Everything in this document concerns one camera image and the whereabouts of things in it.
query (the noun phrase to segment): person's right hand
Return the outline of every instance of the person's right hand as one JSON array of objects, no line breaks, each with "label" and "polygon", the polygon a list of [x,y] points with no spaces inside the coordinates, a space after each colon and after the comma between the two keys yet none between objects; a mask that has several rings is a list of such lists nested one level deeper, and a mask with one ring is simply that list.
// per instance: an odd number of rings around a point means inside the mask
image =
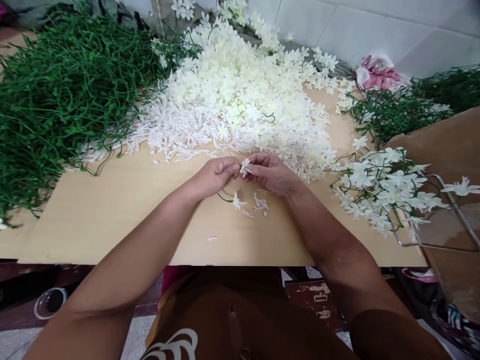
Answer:
[{"label": "person's right hand", "polygon": [[302,180],[290,170],[278,156],[258,152],[249,158],[250,164],[247,169],[250,173],[244,178],[248,182],[262,184],[272,193],[278,196],[292,194],[302,187]]}]

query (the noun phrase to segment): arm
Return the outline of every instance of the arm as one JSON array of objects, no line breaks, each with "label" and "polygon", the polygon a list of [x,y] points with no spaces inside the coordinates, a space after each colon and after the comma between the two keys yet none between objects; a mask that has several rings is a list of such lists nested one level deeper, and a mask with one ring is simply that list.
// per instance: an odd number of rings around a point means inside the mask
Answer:
[{"label": "arm", "polygon": [[389,310],[413,319],[395,295],[369,251],[274,156],[257,153],[250,158],[245,181],[258,182],[285,199],[293,220],[335,302],[348,323],[371,309]]},{"label": "arm", "polygon": [[24,359],[119,359],[135,304],[172,259],[192,211],[239,175],[235,157],[208,161],[91,271]]}]

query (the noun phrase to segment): forearm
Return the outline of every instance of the forearm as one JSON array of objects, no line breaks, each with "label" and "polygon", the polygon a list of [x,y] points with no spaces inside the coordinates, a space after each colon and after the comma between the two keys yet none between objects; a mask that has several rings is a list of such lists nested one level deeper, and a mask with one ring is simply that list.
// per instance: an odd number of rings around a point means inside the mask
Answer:
[{"label": "forearm", "polygon": [[92,270],[67,308],[105,312],[134,307],[169,264],[197,203],[186,184],[168,195]]},{"label": "forearm", "polygon": [[285,199],[315,265],[348,322],[369,309],[410,317],[370,252],[305,185]]}]

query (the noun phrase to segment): pile of white flowers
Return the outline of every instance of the pile of white flowers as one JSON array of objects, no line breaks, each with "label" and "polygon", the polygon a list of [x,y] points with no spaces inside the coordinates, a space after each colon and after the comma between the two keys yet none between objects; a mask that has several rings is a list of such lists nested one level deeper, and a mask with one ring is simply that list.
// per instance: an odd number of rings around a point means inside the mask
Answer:
[{"label": "pile of white flowers", "polygon": [[[367,138],[355,139],[357,150],[366,147]],[[428,182],[423,176],[428,165],[416,165],[406,158],[406,150],[386,148],[369,151],[357,159],[353,153],[341,158],[331,167],[339,173],[332,184],[340,205],[354,219],[366,217],[372,227],[387,236],[408,224],[411,238],[418,241],[419,224],[429,223],[430,216],[438,209],[450,206],[444,204],[438,194],[420,191]],[[441,192],[454,192],[457,196],[479,194],[480,186],[469,185],[463,177],[462,183],[446,185]]]},{"label": "pile of white flowers", "polygon": [[[145,105],[129,151],[147,140],[159,161],[189,160],[205,152],[196,147],[210,142],[211,152],[251,154],[262,151],[279,156],[305,182],[317,179],[335,159],[325,130],[325,106],[315,104],[303,91],[328,87],[327,71],[306,63],[308,49],[285,52],[278,30],[259,15],[248,16],[241,0],[222,3],[215,23],[203,15],[201,24],[186,37],[203,51],[186,58],[169,79],[159,84],[157,99]],[[245,42],[226,21],[248,23],[262,39],[260,47]],[[336,60],[315,50],[328,70]]]}]

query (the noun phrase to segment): cardboard box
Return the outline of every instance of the cardboard box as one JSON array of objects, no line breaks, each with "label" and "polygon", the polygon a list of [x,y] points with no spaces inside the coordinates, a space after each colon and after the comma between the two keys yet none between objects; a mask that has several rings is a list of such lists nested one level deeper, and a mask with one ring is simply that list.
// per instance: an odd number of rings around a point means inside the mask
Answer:
[{"label": "cardboard box", "polygon": [[[409,135],[398,135],[385,145],[403,147],[416,164],[431,164],[427,173],[441,176],[446,184],[461,182],[480,185],[480,107],[459,113]],[[436,185],[438,181],[429,178]],[[428,191],[437,192],[434,185]],[[447,197],[442,194],[443,202]],[[458,204],[475,234],[480,233],[480,194],[458,199]],[[478,251],[463,223],[453,209],[436,213],[430,224],[420,227],[424,244]],[[459,252],[424,247],[446,299],[456,305],[470,321],[480,323],[480,252]]]}]

